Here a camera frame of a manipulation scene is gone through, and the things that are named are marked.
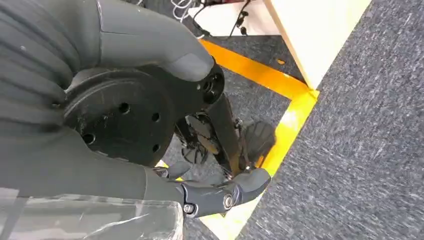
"floor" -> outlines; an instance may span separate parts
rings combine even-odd
[[[172,10],[168,1],[147,7]],[[300,77],[278,36],[211,41]],[[225,76],[234,114],[279,120],[287,99]],[[424,239],[424,2],[374,0],[319,88],[239,239]],[[184,230],[188,240],[216,239],[197,220]]]

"yellow stripe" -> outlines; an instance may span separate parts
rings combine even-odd
[[[319,94],[320,92],[317,90],[309,90],[298,95],[290,102],[275,130],[276,143],[261,166],[271,176],[274,176],[283,162],[284,157],[314,108]]]
[[[308,86],[292,76],[211,42],[200,42],[219,65],[288,99],[308,91]]]

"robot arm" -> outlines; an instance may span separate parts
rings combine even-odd
[[[191,191],[184,185],[88,149],[77,132],[63,126],[64,112],[57,107],[66,101],[64,90],[74,75],[93,67],[153,64],[183,81],[202,81],[214,60],[183,25],[115,0],[5,0],[0,18],[1,188],[18,189],[21,196],[66,193],[198,204],[187,198]],[[263,190],[269,176],[259,175]],[[220,188],[236,194],[249,189],[239,186],[244,183]],[[234,202],[245,202],[240,199]]]

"circular mount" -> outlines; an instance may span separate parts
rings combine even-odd
[[[203,101],[207,104],[214,103],[224,91],[224,76],[214,73],[203,83]]]
[[[154,167],[174,133],[174,105],[158,79],[141,71],[93,70],[66,91],[65,125],[111,158]]]

